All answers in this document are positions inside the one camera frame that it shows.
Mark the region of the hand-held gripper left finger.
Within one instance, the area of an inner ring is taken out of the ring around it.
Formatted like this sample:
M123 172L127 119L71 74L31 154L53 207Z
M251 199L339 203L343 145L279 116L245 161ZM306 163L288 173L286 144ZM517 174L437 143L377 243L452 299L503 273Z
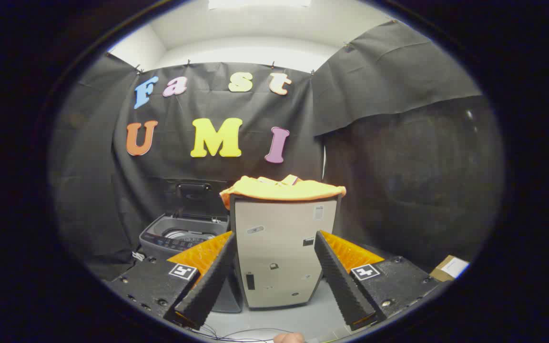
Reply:
M225 232L170 258L138 262L108 286L138 310L199 330L231 273L236 253L235 233Z

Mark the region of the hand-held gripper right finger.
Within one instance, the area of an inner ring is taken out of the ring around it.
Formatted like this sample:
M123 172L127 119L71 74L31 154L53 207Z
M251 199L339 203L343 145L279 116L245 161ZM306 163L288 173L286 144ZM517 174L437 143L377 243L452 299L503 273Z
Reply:
M384 258L328 232L316 233L314 248L353 331L405 315L449 286L403 256Z

